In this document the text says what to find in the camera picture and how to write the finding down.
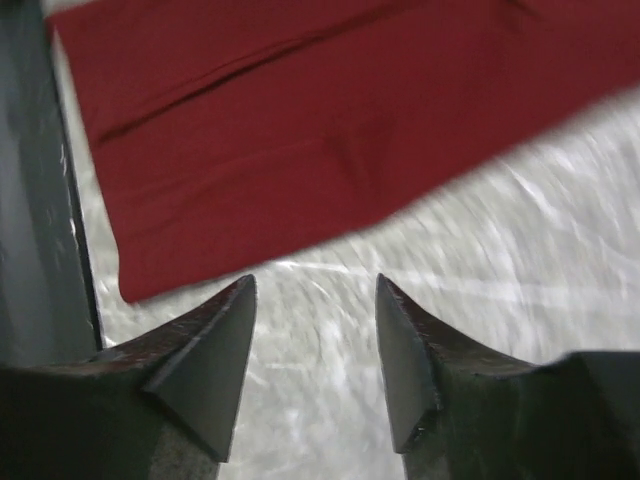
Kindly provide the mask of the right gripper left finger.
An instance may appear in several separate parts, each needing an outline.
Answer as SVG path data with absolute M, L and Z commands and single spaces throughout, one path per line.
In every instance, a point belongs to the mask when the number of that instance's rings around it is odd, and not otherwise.
M 1 370 L 5 479 L 214 479 L 230 456 L 256 322 L 243 276 L 77 362 Z

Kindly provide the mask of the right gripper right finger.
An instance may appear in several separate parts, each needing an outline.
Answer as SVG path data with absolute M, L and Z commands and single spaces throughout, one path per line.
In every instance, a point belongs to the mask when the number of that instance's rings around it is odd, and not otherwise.
M 375 319 L 394 450 L 410 479 L 635 479 L 639 356 L 531 364 L 422 309 L 379 276 Z

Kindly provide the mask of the dark red t-shirt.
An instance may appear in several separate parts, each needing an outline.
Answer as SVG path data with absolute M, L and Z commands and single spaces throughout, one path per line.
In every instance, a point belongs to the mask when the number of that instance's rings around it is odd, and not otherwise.
M 635 1 L 53 14 L 127 302 L 374 224 L 639 81 Z

